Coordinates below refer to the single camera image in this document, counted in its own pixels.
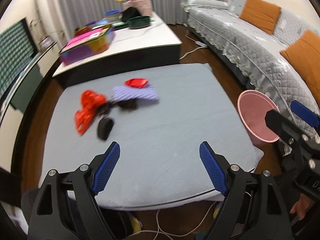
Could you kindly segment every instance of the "gray sofa cover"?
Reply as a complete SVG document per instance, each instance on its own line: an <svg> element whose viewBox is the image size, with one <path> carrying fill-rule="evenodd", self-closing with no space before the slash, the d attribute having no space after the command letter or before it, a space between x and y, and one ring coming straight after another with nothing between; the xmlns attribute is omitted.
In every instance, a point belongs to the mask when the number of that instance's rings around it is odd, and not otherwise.
<svg viewBox="0 0 320 240"><path fill-rule="evenodd" d="M236 64L256 90L276 103L283 115L318 139L314 129L290 110L291 102L297 100L319 114L317 102L300 75L279 53L306 29L318 31L282 8L274 34L269 35L239 18L245 1L183 0L181 6L189 12L190 27Z"/></svg>

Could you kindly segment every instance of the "orange cushion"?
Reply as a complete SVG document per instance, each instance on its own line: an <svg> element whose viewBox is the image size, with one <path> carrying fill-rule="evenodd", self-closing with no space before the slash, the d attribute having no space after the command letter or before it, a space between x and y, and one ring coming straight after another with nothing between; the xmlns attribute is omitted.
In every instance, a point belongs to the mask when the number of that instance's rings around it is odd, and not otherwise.
<svg viewBox="0 0 320 240"><path fill-rule="evenodd" d="M300 39L280 54L299 73L320 105L320 36L306 30Z"/></svg>
<svg viewBox="0 0 320 240"><path fill-rule="evenodd" d="M281 7L275 4L263 0L247 0L239 18L272 34L280 12Z"/></svg>

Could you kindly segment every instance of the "white cable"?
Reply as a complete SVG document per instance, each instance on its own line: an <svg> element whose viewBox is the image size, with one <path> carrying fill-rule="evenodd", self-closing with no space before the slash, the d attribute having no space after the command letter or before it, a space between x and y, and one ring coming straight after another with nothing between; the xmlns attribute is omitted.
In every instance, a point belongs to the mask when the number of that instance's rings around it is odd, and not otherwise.
<svg viewBox="0 0 320 240"><path fill-rule="evenodd" d="M195 231L199 226L201 226L201 224L203 223L204 219L205 219L205 218L207 217L207 215L209 214L210 209L212 208L212 206L213 206L215 203L216 203L216 201L209 207L207 213L205 214L204 218L201 220L200 224L197 225L197 227L194 228L192 231L190 231L189 233L186 233L186 234L184 234L184 235L182 235L182 236L170 234L170 233L167 233L167 232L165 232L165 231L163 231L163 230L161 229L161 227L160 227L160 225L159 225L159 219L158 219L158 215L159 215L160 210L158 210L158 211L157 211L157 214L156 214L156 220L157 220L158 230L161 231L161 232L159 232L159 233L163 233L163 234L170 235L170 236L177 236L177 237L183 237L183 236L187 236L187 235L191 234L191 233L192 233L193 231Z"/></svg>
<svg viewBox="0 0 320 240"><path fill-rule="evenodd" d="M196 50L198 50L198 49L205 49L204 47L198 47L198 48L195 48L193 51L190 51L190 52L187 52L185 55L183 55L181 58L179 58L179 59L183 59L186 55L188 55L188 54L190 54L190 53L192 53L192 52L195 52Z"/></svg>
<svg viewBox="0 0 320 240"><path fill-rule="evenodd" d="M159 232L159 231L154 231L154 230L141 230L141 231L136 232L136 233L134 233L134 234L132 234L132 235L129 235L128 238L129 238L130 236L135 236L135 235L138 235L138 234L143 233L143 232L157 233L157 235L158 235L158 234L163 234L163 235L167 236L170 240L173 240L172 237L168 236L166 233Z"/></svg>
<svg viewBox="0 0 320 240"><path fill-rule="evenodd" d="M156 26L152 26L152 25L151 25L151 28L146 29L143 34L140 34L140 35L138 35L138 36L129 37L129 38L126 38L126 39L123 39L123 40L112 41L111 44L115 44L116 42L119 42L119 41L126 41L126 40L128 40L128 39L141 37L141 36L145 35L148 31L150 31L150 30L152 30L152 29L154 29L154 28L156 28L156 27L159 27L159 26L162 25L162 24L164 24L164 23L160 23L160 24L158 24L158 25L156 25Z"/></svg>
<svg viewBox="0 0 320 240"><path fill-rule="evenodd" d="M190 38L190 37L188 37L188 35L189 35L189 30L187 30L187 34L185 35L188 39L190 39L190 40L192 40L192 41L194 41L194 42L196 42L195 40L193 40L192 38Z"/></svg>

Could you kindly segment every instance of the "wooden floor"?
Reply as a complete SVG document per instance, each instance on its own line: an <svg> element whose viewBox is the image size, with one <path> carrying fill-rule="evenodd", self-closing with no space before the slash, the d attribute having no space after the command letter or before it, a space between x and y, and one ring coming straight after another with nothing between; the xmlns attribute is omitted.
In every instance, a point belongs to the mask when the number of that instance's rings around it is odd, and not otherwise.
<svg viewBox="0 0 320 240"><path fill-rule="evenodd" d="M185 37L187 29L183 25L170 25L169 27L182 41L181 55L198 47L193 41ZM189 37L197 40L196 36L193 34L189 34ZM187 55L181 62L209 63L213 74L220 82L234 106L236 106L237 98L240 93L245 90L245 87L238 82L234 74L226 67L218 56L209 49L199 49L196 52ZM32 121L23 159L22 192L38 187L46 134L54 107L62 92L62 88L52 80ZM272 145L266 145L262 147L261 150L264 152L264 157L259 162L256 172L261 173L263 170L268 169L271 171L272 175L280 174L280 166ZM183 235L191 231L200 223L210 205L210 202L201 201L181 207L161 210L159 214L161 228L172 234ZM192 234L185 237L173 237L173 239L195 239L195 233L206 231L209 229L210 225L212 225L212 213L213 208L204 220L204 223ZM144 230L157 230L156 211L135 212L135 215L143 223ZM130 237L130 239L153 239L154 236L155 234L153 233L141 233L138 236ZM167 238L159 235L157 239L161 240Z"/></svg>

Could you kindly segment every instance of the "green pot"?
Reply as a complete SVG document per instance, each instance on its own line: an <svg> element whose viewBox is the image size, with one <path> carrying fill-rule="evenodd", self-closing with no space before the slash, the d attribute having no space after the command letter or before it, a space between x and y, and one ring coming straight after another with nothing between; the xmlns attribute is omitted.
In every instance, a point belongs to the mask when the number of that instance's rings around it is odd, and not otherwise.
<svg viewBox="0 0 320 240"><path fill-rule="evenodd" d="M140 29L150 26L150 17L149 16L138 16L131 18L127 21L127 24L130 29Z"/></svg>

